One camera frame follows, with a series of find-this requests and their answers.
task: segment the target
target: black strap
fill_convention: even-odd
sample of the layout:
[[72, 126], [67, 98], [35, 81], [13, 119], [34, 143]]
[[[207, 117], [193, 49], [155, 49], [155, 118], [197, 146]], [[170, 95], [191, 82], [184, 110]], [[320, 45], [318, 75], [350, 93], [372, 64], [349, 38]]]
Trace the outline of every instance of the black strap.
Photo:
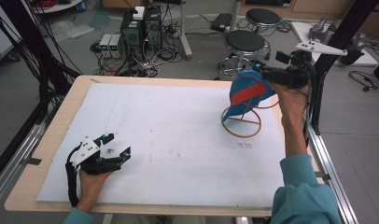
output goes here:
[[77, 197], [77, 172], [72, 162], [68, 162], [66, 165], [67, 183], [68, 183], [68, 199], [71, 206], [76, 207], [78, 204]]

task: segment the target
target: teal sleeve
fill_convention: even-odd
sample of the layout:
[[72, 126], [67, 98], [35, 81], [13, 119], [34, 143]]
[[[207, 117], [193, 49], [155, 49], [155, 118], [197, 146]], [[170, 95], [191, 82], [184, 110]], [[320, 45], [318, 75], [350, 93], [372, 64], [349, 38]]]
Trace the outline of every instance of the teal sleeve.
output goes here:
[[318, 184], [309, 155], [280, 161], [284, 187], [274, 195], [272, 223], [341, 223], [335, 194]]
[[63, 224], [90, 224], [92, 222], [93, 217], [73, 207]]

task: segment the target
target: human hand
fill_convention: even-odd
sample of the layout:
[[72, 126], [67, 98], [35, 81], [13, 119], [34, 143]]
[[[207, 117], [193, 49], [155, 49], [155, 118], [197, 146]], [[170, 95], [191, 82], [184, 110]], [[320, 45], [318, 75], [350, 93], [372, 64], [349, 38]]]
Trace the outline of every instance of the human hand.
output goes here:
[[308, 86], [304, 86], [298, 90], [290, 90], [278, 84], [270, 84], [279, 97], [283, 127], [287, 128], [288, 125], [301, 125], [303, 113], [307, 106], [307, 96], [309, 94]]
[[79, 171], [79, 179], [81, 181], [81, 197], [77, 204], [77, 209], [89, 213], [99, 198], [105, 180], [113, 172], [103, 173], [99, 175], [88, 175], [85, 171]]
[[278, 84], [271, 86], [279, 97], [282, 111], [282, 125], [285, 131], [286, 156], [306, 154], [306, 144], [303, 136], [303, 113], [307, 105], [308, 86], [299, 90], [290, 90]]

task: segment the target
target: white box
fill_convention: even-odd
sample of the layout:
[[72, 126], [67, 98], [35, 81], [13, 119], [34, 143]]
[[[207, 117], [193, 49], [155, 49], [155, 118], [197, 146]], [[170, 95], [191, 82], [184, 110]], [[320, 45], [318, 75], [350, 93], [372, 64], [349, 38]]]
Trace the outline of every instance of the white box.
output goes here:
[[134, 9], [137, 11], [137, 13], [133, 14], [133, 19], [136, 21], [141, 21], [144, 18], [145, 8], [144, 7], [135, 7]]

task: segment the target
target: cardboard box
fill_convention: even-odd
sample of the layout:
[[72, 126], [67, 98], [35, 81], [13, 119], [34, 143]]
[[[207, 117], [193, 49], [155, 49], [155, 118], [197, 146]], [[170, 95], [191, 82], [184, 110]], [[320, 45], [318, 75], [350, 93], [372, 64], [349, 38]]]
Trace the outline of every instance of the cardboard box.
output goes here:
[[379, 37], [379, 4], [358, 31], [369, 37]]

